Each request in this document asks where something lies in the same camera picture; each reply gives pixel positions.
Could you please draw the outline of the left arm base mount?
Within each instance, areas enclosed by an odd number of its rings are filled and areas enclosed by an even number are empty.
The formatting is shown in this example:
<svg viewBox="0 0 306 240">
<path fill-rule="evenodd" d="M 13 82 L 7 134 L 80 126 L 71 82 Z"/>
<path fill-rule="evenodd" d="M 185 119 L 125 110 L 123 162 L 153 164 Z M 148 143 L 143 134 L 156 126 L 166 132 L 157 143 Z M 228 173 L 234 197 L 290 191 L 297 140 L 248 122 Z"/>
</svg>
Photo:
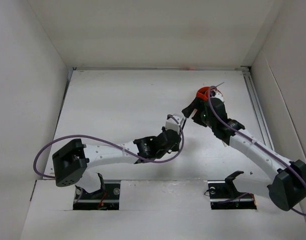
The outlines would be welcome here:
<svg viewBox="0 0 306 240">
<path fill-rule="evenodd" d="M 92 193 L 76 186 L 72 209 L 77 211 L 117 211 L 120 208 L 120 180 L 104 180 L 99 177 L 100 190 Z"/>
</svg>

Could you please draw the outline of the green-capped pen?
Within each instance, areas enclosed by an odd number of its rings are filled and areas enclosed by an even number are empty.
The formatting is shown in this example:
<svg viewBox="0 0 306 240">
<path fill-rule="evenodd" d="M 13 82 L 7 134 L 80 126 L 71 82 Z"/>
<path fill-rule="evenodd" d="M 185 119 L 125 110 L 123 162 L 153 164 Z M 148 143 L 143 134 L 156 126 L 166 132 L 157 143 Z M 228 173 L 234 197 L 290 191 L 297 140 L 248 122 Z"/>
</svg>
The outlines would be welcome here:
<svg viewBox="0 0 306 240">
<path fill-rule="evenodd" d="M 185 125 L 186 125 L 186 122 L 187 122 L 188 118 L 192 115 L 193 111 L 194 111 L 194 109 L 193 109 L 193 110 L 190 110 L 190 111 L 184 110 L 184 109 L 183 109 L 183 110 L 181 111 L 181 113 L 182 113 L 182 115 L 183 115 L 183 117 L 184 117 L 183 123 L 181 124 L 181 129 L 182 129 L 182 130 L 184 130 Z"/>
</svg>

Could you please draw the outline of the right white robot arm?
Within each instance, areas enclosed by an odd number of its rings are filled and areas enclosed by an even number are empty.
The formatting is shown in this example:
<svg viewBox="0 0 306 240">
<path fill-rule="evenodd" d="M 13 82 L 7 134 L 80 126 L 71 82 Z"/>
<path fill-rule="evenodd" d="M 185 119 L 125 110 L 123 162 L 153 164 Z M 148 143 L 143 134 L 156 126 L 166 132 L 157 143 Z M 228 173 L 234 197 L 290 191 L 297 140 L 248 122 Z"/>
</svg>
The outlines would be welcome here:
<svg viewBox="0 0 306 240">
<path fill-rule="evenodd" d="M 262 195 L 279 209 L 289 211 L 306 198 L 306 164 L 300 159 L 291 161 L 258 141 L 244 125 L 228 117 L 221 99 L 195 97 L 181 112 L 194 123 L 209 127 L 217 139 L 245 155 L 268 176 L 267 183 L 238 181 L 241 170 L 226 177 L 224 191 L 231 201 L 248 194 Z"/>
</svg>

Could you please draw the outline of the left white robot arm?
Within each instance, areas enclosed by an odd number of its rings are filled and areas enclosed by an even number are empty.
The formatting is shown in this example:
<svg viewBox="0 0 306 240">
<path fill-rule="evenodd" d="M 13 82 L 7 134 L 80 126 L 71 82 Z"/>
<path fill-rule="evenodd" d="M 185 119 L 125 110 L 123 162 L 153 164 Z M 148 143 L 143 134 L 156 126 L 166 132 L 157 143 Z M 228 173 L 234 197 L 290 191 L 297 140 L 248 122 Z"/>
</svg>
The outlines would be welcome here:
<svg viewBox="0 0 306 240">
<path fill-rule="evenodd" d="M 52 155 L 55 184 L 63 188 L 74 185 L 93 198 L 105 191 L 100 173 L 91 169 L 112 164 L 158 163 L 165 154 L 180 151 L 181 130 L 162 128 L 157 136 L 148 136 L 116 144 L 84 144 L 80 138 L 69 141 Z"/>
</svg>

